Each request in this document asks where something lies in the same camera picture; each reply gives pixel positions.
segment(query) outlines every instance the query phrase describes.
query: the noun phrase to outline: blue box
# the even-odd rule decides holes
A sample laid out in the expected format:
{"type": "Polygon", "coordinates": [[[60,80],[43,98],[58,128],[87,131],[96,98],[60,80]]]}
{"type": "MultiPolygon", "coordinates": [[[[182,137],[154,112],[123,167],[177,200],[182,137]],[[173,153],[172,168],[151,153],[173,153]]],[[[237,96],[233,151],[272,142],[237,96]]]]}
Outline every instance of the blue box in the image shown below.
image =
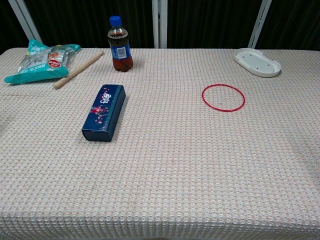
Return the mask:
{"type": "Polygon", "coordinates": [[[124,86],[102,86],[82,127],[85,139],[99,142],[112,140],[125,98],[124,86]]]}

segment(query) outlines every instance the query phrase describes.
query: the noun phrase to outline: soda bottle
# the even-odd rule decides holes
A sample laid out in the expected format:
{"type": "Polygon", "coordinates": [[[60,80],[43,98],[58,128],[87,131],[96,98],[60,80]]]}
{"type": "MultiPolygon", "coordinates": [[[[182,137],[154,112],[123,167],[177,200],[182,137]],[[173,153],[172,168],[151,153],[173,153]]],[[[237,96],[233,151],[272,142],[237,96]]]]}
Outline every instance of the soda bottle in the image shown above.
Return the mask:
{"type": "Polygon", "coordinates": [[[128,31],[122,27],[121,17],[111,16],[109,20],[111,29],[108,32],[108,41],[111,47],[114,69],[127,72],[134,65],[130,53],[128,31]]]}

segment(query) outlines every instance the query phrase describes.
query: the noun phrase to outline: wooden stick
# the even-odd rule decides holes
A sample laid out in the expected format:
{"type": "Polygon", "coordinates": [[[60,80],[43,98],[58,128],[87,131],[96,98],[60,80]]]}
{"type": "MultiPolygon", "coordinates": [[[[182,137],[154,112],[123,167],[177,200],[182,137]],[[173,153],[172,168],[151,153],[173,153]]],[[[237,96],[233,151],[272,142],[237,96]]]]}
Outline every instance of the wooden stick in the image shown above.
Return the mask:
{"type": "Polygon", "coordinates": [[[79,67],[77,67],[73,72],[69,73],[68,76],[61,78],[59,81],[57,81],[55,84],[53,84],[53,87],[55,89],[60,88],[63,84],[67,83],[70,79],[77,76],[79,73],[81,73],[87,67],[89,67],[91,64],[93,64],[95,61],[97,61],[98,58],[100,58],[100,56],[102,56],[103,54],[105,54],[105,52],[101,51],[99,54],[93,56],[87,62],[85,62],[82,65],[80,65],[79,67]]]}

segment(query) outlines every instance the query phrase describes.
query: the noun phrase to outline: red rubber band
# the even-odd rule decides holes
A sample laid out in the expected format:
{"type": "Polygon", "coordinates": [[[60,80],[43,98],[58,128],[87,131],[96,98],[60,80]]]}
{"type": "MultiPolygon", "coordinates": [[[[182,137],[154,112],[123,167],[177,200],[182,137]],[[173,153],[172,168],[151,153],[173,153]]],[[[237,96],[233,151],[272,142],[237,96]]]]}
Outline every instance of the red rubber band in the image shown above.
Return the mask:
{"type": "Polygon", "coordinates": [[[244,105],[245,105],[245,102],[246,102],[246,98],[245,98],[245,95],[242,93],[242,91],[240,91],[238,88],[234,87],[234,86],[231,86],[231,85],[227,85],[227,84],[221,84],[221,83],[218,83],[218,84],[212,84],[210,86],[207,86],[203,91],[202,91],[202,99],[204,101],[205,104],[207,104],[210,108],[212,109],[215,109],[215,110],[218,110],[218,111],[222,111],[222,112],[234,112],[234,111],[238,111],[239,109],[241,109],[244,105]],[[241,94],[242,98],[243,98],[243,102],[241,104],[241,106],[235,108],[235,109],[222,109],[222,108],[218,108],[218,107],[215,107],[215,106],[212,106],[210,103],[208,103],[205,99],[205,91],[208,90],[209,88],[212,88],[212,87],[217,87],[217,86],[223,86],[223,87],[228,87],[228,88],[232,88],[234,90],[236,90],[238,93],[241,94]]]}

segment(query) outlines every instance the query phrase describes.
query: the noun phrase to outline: plastic bag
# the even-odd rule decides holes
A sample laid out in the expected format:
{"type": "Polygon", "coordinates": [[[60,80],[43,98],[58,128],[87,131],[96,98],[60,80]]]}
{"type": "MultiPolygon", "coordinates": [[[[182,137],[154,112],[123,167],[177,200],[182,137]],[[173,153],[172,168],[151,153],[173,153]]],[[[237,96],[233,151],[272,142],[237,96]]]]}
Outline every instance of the plastic bag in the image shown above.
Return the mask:
{"type": "Polygon", "coordinates": [[[68,62],[79,45],[57,45],[48,47],[36,40],[30,40],[28,52],[20,63],[16,75],[7,76],[7,84],[24,84],[45,79],[63,78],[68,75],[68,62]]]}

